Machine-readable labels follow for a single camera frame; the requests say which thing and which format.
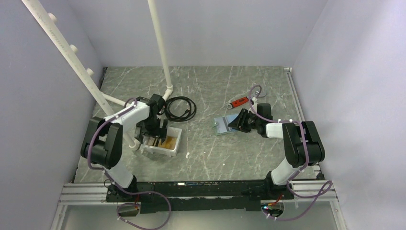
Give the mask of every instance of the enclosure floor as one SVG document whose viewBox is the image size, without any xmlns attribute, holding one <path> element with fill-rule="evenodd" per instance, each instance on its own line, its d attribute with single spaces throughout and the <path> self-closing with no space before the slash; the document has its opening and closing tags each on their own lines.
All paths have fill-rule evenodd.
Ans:
<svg viewBox="0 0 406 230">
<path fill-rule="evenodd" d="M 186 96 L 197 105 L 196 116 L 188 122 L 169 122 L 170 127 L 182 129 L 180 148 L 176 157 L 151 154 L 142 149 L 132 151 L 123 142 L 121 160 L 138 181 L 201 181 L 264 179 L 284 158 L 281 139 L 262 138 L 256 130 L 216 136 L 215 117 L 238 114 L 245 104 L 226 109 L 226 104 L 244 97 L 254 84 L 267 91 L 259 103 L 270 103 L 274 119 L 298 119 L 292 89 L 282 67 L 171 67 L 174 96 Z M 166 82 L 162 67 L 108 67 L 101 91 L 123 101 L 131 97 L 149 98 L 163 95 Z M 110 103 L 114 111 L 121 106 Z M 186 103 L 174 104 L 174 113 L 181 115 Z M 94 116 L 106 114 L 96 105 Z M 300 178 L 313 179 L 308 167 Z M 89 170 L 80 158 L 76 183 L 95 183 L 105 180 L 101 171 Z"/>
</svg>

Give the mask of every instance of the white vertical pole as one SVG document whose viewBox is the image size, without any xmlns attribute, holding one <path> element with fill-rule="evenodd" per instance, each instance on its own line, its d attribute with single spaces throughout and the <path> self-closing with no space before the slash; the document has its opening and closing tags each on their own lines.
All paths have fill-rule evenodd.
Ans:
<svg viewBox="0 0 406 230">
<path fill-rule="evenodd" d="M 165 47 L 164 47 L 164 40 L 162 38 L 161 26 L 159 24 L 159 18 L 158 18 L 158 13 L 157 13 L 157 7 L 155 5 L 155 0 L 148 0 L 148 5 L 149 5 L 149 11 L 151 12 L 152 23 L 154 24 L 155 36 L 157 37 L 159 53 L 161 54 L 162 66 L 163 66 L 165 78 L 166 78 L 166 87 L 168 90 L 172 90 L 173 86 L 172 86 L 172 82 L 170 80 L 168 62 L 166 60 L 166 52 L 165 52 Z"/>
</svg>

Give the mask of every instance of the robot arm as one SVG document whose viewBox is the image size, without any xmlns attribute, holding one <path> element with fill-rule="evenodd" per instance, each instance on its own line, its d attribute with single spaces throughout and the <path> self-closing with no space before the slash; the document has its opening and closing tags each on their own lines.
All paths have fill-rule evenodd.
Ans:
<svg viewBox="0 0 406 230">
<path fill-rule="evenodd" d="M 87 158 L 90 142 L 95 135 L 96 130 L 105 121 L 116 117 L 97 134 L 96 141 L 91 149 L 91 162 L 101 165 L 111 178 L 122 188 L 134 191 L 136 190 L 136 178 L 127 170 L 121 159 L 123 146 L 123 133 L 132 130 L 137 126 L 138 134 L 136 138 L 142 142 L 144 136 L 158 138 L 163 142 L 167 134 L 167 120 L 161 120 L 158 114 L 165 104 L 164 99 L 153 94 L 150 99 L 143 97 L 137 98 L 136 106 L 119 116 L 128 108 L 105 118 L 93 117 L 90 119 L 86 135 L 83 140 L 81 155 Z"/>
<path fill-rule="evenodd" d="M 260 103 L 257 113 L 264 118 L 272 120 L 271 105 Z M 300 129 L 294 123 L 269 123 L 258 118 L 252 112 L 242 109 L 237 118 L 228 126 L 242 132 L 256 129 L 264 138 L 281 138 L 285 148 L 285 159 L 279 166 L 268 173 L 267 184 L 270 189 L 279 185 L 286 185 L 288 179 L 305 164 L 305 150 L 302 141 L 306 141 L 309 153 L 309 166 L 324 160 L 325 151 L 313 121 L 302 122 L 305 130 L 305 139 L 301 140 Z"/>
</svg>

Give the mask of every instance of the white bin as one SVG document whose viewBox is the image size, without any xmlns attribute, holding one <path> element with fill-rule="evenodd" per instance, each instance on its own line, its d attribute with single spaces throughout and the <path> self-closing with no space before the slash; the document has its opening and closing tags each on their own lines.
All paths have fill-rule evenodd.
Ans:
<svg viewBox="0 0 406 230">
<path fill-rule="evenodd" d="M 168 127 L 167 137 L 176 138 L 176 144 L 175 144 L 174 150 L 147 145 L 150 137 L 144 137 L 144 143 L 143 143 L 144 149 L 146 149 L 150 153 L 160 153 L 160 154 L 165 154 L 169 157 L 175 157 L 176 153 L 178 153 L 181 133 L 182 133 L 181 128 Z"/>
</svg>

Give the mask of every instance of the white wall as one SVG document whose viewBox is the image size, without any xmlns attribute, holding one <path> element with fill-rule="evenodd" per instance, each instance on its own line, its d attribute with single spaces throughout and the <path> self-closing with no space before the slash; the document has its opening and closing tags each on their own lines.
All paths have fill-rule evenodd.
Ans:
<svg viewBox="0 0 406 230">
<path fill-rule="evenodd" d="M 69 0 L 106 66 L 159 66 L 146 0 Z M 292 66 L 327 0 L 157 0 L 170 65 Z"/>
<path fill-rule="evenodd" d="M 349 229 L 406 229 L 406 1 L 329 0 L 293 67 Z"/>
<path fill-rule="evenodd" d="M 65 0 L 41 0 L 78 57 L 102 75 Z M 0 1 L 0 229 L 50 229 L 94 101 L 20 0 Z"/>
</svg>

